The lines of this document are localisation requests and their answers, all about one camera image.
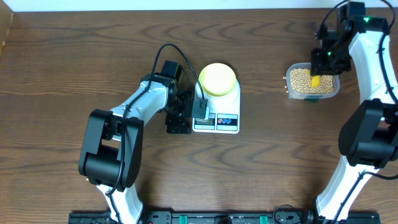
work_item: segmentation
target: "wood grain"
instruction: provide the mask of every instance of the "wood grain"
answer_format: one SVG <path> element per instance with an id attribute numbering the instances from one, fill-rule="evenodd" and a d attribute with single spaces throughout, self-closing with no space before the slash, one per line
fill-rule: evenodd
<path id="1" fill-rule="evenodd" d="M 0 56 L 2 48 L 6 44 L 13 15 L 14 13 L 7 5 L 3 1 L 0 1 Z"/>
<path id="2" fill-rule="evenodd" d="M 136 183 L 142 201 L 174 210 L 311 208 L 337 166 L 340 128 L 359 104 L 355 71 L 340 76 L 338 95 L 318 103 L 290 100 L 285 92 L 282 77 L 292 64 L 309 61 L 325 14 L 16 14 L 0 63 L 0 223 L 66 223 L 74 210 L 107 209 L 77 171 L 88 115 L 131 95 L 166 42 L 177 44 L 197 72 L 212 62 L 234 68 L 242 88 L 241 131 L 168 135 L 165 115 L 156 114 L 144 132 Z M 397 70 L 397 29 L 391 37 Z M 174 49 L 162 52 L 160 62 L 165 59 L 182 62 Z M 397 170 L 391 162 L 381 173 Z M 395 223 L 397 189 L 397 182 L 371 179 L 352 209 L 377 210 L 383 223 Z"/>

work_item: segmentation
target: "yellow scoop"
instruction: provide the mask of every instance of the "yellow scoop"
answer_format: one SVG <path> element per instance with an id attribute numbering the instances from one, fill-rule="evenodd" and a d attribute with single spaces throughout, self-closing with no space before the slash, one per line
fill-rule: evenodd
<path id="1" fill-rule="evenodd" d="M 311 87 L 316 88 L 321 84 L 321 76 L 320 75 L 315 75 L 314 77 L 311 77 Z"/>

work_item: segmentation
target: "digital kitchen scale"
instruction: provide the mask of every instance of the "digital kitchen scale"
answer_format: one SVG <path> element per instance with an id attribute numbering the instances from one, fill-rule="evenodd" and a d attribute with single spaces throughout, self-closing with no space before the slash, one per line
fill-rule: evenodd
<path id="1" fill-rule="evenodd" d="M 241 86 L 236 80 L 232 91 L 224 96 L 210 96 L 206 92 L 205 99 L 208 100 L 208 119 L 193 118 L 192 129 L 202 133 L 224 133 L 236 134 L 239 132 L 241 112 Z M 199 85 L 195 86 L 195 98 L 201 98 Z"/>

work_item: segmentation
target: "black base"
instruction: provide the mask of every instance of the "black base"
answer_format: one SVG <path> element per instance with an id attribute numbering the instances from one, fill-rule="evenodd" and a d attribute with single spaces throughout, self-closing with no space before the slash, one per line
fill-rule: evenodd
<path id="1" fill-rule="evenodd" d="M 109 212 L 71 213 L 68 224 L 117 224 L 109 215 Z M 313 223 L 312 211 L 276 212 L 275 217 L 281 224 Z M 275 224 L 275 221 L 272 219 L 272 213 L 146 212 L 141 215 L 139 224 Z M 377 213 L 350 213 L 347 220 L 338 224 L 381 224 L 381 222 Z"/>

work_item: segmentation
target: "clear plastic container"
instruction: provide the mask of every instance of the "clear plastic container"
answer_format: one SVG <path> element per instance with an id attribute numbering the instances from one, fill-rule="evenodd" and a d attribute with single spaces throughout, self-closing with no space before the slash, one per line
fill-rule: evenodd
<path id="1" fill-rule="evenodd" d="M 334 75 L 332 79 L 332 84 L 333 88 L 335 89 L 333 93 L 297 93 L 293 87 L 292 87 L 292 82 L 290 80 L 290 72 L 293 69 L 309 69 L 311 70 L 311 63 L 297 63 L 292 65 L 286 73 L 286 83 L 287 83 L 287 90 L 289 91 L 289 98 L 290 99 L 298 99 L 298 100 L 304 100 L 304 99 L 325 99 L 325 98 L 330 98 L 335 96 L 338 91 L 340 90 L 340 81 L 338 79 L 338 75 Z"/>

